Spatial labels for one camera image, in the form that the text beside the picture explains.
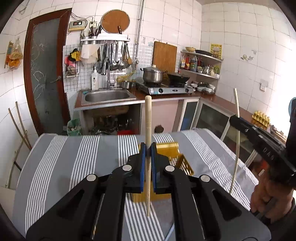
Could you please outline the person right hand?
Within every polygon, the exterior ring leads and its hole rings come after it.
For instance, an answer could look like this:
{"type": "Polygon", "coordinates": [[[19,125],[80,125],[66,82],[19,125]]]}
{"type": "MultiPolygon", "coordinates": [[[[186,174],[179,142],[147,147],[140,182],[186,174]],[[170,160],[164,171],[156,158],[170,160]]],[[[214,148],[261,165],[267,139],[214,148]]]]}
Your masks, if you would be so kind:
{"type": "Polygon", "coordinates": [[[263,213],[267,203],[276,199],[275,205],[265,213],[265,217],[274,223],[289,213],[292,208],[293,188],[276,183],[269,178],[269,171],[265,170],[259,177],[259,184],[255,186],[251,196],[251,212],[263,213]]]}

